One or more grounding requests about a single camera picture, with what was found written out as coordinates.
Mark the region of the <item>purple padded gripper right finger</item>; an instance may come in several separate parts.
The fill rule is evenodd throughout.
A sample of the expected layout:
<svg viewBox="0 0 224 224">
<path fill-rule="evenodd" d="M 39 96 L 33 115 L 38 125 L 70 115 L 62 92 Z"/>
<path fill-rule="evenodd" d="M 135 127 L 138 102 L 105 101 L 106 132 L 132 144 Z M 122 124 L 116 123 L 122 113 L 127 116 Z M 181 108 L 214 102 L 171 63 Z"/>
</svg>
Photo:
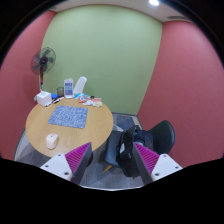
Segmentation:
<svg viewBox="0 0 224 224">
<path fill-rule="evenodd" d="M 132 153 L 145 185 L 182 169 L 168 154 L 159 155 L 137 143 L 133 145 Z"/>
</svg>

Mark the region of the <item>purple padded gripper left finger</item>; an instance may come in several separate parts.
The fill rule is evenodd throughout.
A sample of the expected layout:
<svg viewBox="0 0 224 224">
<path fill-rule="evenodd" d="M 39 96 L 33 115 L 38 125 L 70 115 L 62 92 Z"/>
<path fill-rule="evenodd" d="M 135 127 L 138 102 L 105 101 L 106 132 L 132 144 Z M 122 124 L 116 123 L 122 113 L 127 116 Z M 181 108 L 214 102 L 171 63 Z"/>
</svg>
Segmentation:
<svg viewBox="0 0 224 224">
<path fill-rule="evenodd" d="M 79 184 L 91 156 L 92 144 L 86 143 L 66 154 L 56 154 L 42 165 L 41 169 L 75 184 Z"/>
</svg>

